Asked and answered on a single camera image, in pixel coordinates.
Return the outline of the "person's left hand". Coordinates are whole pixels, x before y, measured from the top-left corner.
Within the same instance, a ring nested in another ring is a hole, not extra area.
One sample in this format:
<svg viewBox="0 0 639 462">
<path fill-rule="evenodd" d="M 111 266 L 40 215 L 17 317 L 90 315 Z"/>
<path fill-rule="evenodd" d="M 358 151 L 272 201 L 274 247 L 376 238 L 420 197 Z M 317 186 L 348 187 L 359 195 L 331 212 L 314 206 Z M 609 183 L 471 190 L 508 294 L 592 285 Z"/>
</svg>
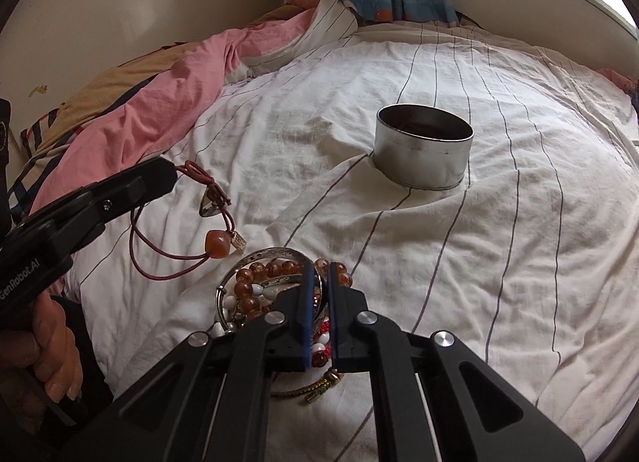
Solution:
<svg viewBox="0 0 639 462">
<path fill-rule="evenodd" d="M 17 423 L 32 432 L 48 401 L 78 397 L 83 371 L 62 306 L 42 293 L 30 317 L 29 329 L 1 333 L 1 397 Z"/>
</svg>

